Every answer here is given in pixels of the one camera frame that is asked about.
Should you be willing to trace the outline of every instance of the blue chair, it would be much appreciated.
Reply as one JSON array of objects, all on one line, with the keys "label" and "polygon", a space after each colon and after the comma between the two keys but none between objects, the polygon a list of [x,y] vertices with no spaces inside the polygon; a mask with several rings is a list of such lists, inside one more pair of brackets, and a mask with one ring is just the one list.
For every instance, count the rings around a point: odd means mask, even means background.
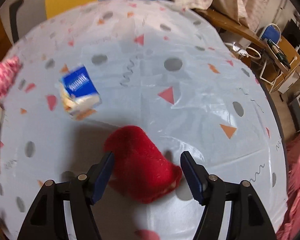
[{"label": "blue chair", "polygon": [[[279,43],[280,39],[281,39],[281,31],[280,31],[279,27],[276,24],[271,23],[263,29],[263,31],[261,32],[259,38],[261,40],[264,40],[264,39],[271,40],[271,41],[273,41],[273,43],[275,43],[277,45]],[[269,80],[266,80],[265,78],[262,77],[262,75],[263,75],[263,72],[265,71],[267,62],[268,62],[268,58],[266,58],[265,61],[264,61],[262,71],[261,71],[261,74],[260,74],[260,79],[262,79],[263,81],[265,81],[265,82],[267,82],[268,84],[271,85],[271,89],[269,90],[269,93],[271,93],[272,89],[275,85],[275,82],[282,75],[282,71],[279,70],[278,75],[276,76],[276,78],[272,82],[270,82]]]}]

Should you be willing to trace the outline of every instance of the squiggly line pattern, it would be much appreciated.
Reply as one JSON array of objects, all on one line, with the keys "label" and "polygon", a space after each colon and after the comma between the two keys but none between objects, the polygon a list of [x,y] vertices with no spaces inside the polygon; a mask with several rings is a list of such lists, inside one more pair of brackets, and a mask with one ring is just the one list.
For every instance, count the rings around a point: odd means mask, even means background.
[{"label": "squiggly line pattern", "polygon": [[11,160],[4,164],[4,168],[9,170],[13,168],[15,165],[17,165],[17,160]]},{"label": "squiggly line pattern", "polygon": [[277,145],[275,146],[276,150],[278,151],[278,149],[280,148],[280,144],[281,144],[281,137],[280,137],[280,140],[278,141]]},{"label": "squiggly line pattern", "polygon": [[251,181],[256,182],[257,174],[260,174],[260,172],[261,172],[261,167],[264,168],[264,167],[265,167],[265,164],[263,164],[263,166],[262,166],[262,165],[259,166],[259,172],[256,172],[256,173],[254,174],[254,180],[253,180],[253,179],[249,179],[250,182],[251,182]]},{"label": "squiggly line pattern", "polygon": [[125,79],[124,81],[120,82],[120,85],[122,85],[123,87],[127,87],[128,85],[126,83],[130,82],[130,77],[133,74],[133,67],[135,66],[135,63],[131,60],[131,58],[129,59],[130,64],[127,66],[127,69],[129,72],[125,72],[123,73],[123,78]]},{"label": "squiggly line pattern", "polygon": [[[242,92],[243,92],[244,95],[248,95],[248,96],[249,96],[249,94],[246,94],[242,88],[239,88],[239,90],[240,90],[240,89],[242,90]],[[256,100],[250,99],[250,101],[255,102],[256,105],[259,106]]]}]

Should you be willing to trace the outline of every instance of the plastic tablecloth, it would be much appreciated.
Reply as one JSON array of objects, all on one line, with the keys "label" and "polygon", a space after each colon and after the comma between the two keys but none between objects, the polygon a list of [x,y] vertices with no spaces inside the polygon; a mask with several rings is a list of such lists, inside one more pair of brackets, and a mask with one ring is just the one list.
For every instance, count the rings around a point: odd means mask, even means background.
[{"label": "plastic tablecloth", "polygon": [[[31,30],[7,57],[24,63],[2,101],[0,219],[16,239],[42,183],[67,181],[103,155],[107,136],[140,126],[166,158],[187,150],[224,181],[250,181],[274,229],[286,211],[286,170],[278,127],[252,71],[216,30],[168,1],[101,0]],[[58,81],[85,65],[102,104],[82,121],[63,110]],[[103,239],[192,239],[202,206],[186,180],[151,204],[107,187],[93,206]],[[225,239],[226,203],[219,239]],[[75,239],[65,202],[69,239]]]}]

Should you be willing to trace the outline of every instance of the red cloth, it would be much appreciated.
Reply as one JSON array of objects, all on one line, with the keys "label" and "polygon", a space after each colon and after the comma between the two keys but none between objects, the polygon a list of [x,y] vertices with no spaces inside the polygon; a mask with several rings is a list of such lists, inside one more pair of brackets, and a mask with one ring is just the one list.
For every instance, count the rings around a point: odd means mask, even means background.
[{"label": "red cloth", "polygon": [[7,94],[21,66],[17,56],[0,62],[0,98]]},{"label": "red cloth", "polygon": [[179,185],[181,168],[163,157],[137,126],[125,126],[112,133],[104,151],[112,151],[115,159],[116,179],[109,185],[134,200],[150,203]]},{"label": "red cloth", "polygon": [[300,230],[300,135],[287,145],[289,163],[288,210],[277,239],[292,240]]}]

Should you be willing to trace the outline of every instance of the metal screw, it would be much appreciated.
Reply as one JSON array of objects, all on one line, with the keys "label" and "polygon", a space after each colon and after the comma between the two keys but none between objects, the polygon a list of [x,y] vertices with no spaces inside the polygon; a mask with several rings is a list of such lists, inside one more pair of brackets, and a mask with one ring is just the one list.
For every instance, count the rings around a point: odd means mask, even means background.
[{"label": "metal screw", "polygon": [[247,181],[247,180],[244,180],[244,181],[242,182],[242,185],[243,185],[244,187],[249,187],[249,186],[250,186],[250,182]]},{"label": "metal screw", "polygon": [[87,175],[86,174],[80,174],[78,176],[78,180],[85,180],[87,178]]},{"label": "metal screw", "polygon": [[209,177],[208,177],[210,180],[212,180],[212,181],[216,181],[217,179],[218,179],[218,176],[217,175],[214,175],[214,174],[211,174],[211,175],[209,175]]},{"label": "metal screw", "polygon": [[45,183],[44,183],[47,187],[50,187],[52,184],[53,184],[53,181],[51,179],[47,180]]}]

